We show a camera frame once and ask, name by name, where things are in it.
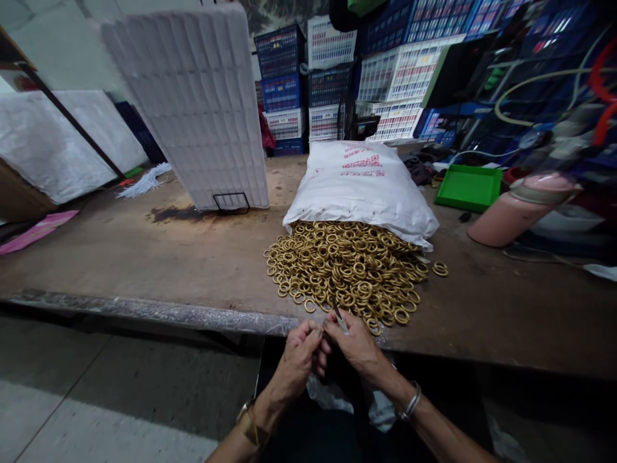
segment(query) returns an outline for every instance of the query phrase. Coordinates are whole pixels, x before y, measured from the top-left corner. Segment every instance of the green tray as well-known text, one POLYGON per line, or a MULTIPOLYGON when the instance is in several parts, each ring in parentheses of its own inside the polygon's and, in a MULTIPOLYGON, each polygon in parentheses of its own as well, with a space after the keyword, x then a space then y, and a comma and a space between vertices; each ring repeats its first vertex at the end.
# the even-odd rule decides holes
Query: green tray
POLYGON ((501 169, 452 164, 445 174, 435 204, 484 212, 499 197, 501 169))

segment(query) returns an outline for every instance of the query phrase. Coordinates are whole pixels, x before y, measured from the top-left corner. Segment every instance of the red hose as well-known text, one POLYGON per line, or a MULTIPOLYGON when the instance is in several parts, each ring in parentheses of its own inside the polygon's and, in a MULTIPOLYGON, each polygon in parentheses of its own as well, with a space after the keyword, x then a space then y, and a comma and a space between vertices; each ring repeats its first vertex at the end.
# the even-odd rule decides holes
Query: red hose
POLYGON ((606 133, 609 130, 609 121, 611 117, 617 113, 617 95, 613 95, 604 86, 604 80, 602 78, 601 70, 606 65, 609 56, 613 52, 613 49, 617 46, 617 39, 611 40, 602 52, 598 55, 593 67, 591 68, 591 76, 589 77, 589 86, 602 101, 608 103, 608 108, 602 113, 596 131, 593 136, 593 146, 603 146, 606 140, 606 133))

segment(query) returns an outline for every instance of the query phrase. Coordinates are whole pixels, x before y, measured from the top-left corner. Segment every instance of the white plastic crate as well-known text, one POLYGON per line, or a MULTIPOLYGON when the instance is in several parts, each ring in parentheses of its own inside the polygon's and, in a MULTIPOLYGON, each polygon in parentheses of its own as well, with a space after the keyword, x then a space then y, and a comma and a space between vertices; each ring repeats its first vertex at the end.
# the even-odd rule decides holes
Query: white plastic crate
POLYGON ((358 100, 385 102, 424 96, 443 47, 465 35, 403 45, 362 60, 358 100))
POLYGON ((308 137, 308 152, 310 152, 313 143, 321 143, 322 141, 336 141, 338 137, 336 135, 329 135, 325 137, 308 137))
MULTIPOLYGON (((311 140, 315 140, 316 138, 334 137, 333 140, 336 140, 338 136, 340 139, 342 139, 343 130, 341 129, 339 134, 337 134, 337 130, 336 130, 338 115, 339 115, 338 105, 319 106, 315 108, 309 108, 308 109, 309 138, 311 140)), ((343 105, 343 113, 341 115, 341 128, 344 126, 344 118, 345 118, 345 106, 343 105)))
POLYGON ((367 141, 386 141, 396 138, 413 138, 413 130, 422 114, 422 98, 396 102, 356 102, 359 117, 381 116, 377 132, 367 141))
POLYGON ((277 140, 300 138, 306 127, 303 108, 266 113, 265 118, 268 119, 268 127, 277 140))
POLYGON ((337 31, 329 16, 309 19, 307 28, 309 69, 328 69, 353 61, 357 31, 337 31))

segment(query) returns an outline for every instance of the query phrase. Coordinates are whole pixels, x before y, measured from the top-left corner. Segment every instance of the thermos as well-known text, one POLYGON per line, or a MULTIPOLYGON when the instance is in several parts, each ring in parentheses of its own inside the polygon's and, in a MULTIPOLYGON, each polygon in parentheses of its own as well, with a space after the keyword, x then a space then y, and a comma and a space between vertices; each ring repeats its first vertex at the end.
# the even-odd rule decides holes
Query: thermos
POLYGON ((578 191, 576 181, 560 172, 533 174, 517 180, 510 191, 467 230, 471 239, 501 247, 542 219, 578 191))

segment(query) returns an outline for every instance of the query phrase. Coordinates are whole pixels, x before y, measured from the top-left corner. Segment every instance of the workbench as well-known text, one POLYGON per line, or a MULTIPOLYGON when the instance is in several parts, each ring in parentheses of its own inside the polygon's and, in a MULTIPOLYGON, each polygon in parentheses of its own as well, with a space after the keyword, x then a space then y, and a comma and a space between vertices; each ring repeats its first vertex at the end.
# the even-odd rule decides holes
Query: workbench
MULTIPOLYGON (((280 298, 263 252, 285 234, 283 216, 306 157, 266 162, 271 207, 246 215, 199 213, 175 179, 134 199, 118 189, 85 198, 81 212, 25 250, 0 256, 0 299, 61 313, 99 314, 223 332, 284 336, 308 315, 280 298)), ((567 265, 512 260, 472 242, 461 211, 433 204, 441 226, 430 274, 405 326, 384 349, 617 378, 617 288, 567 265)))

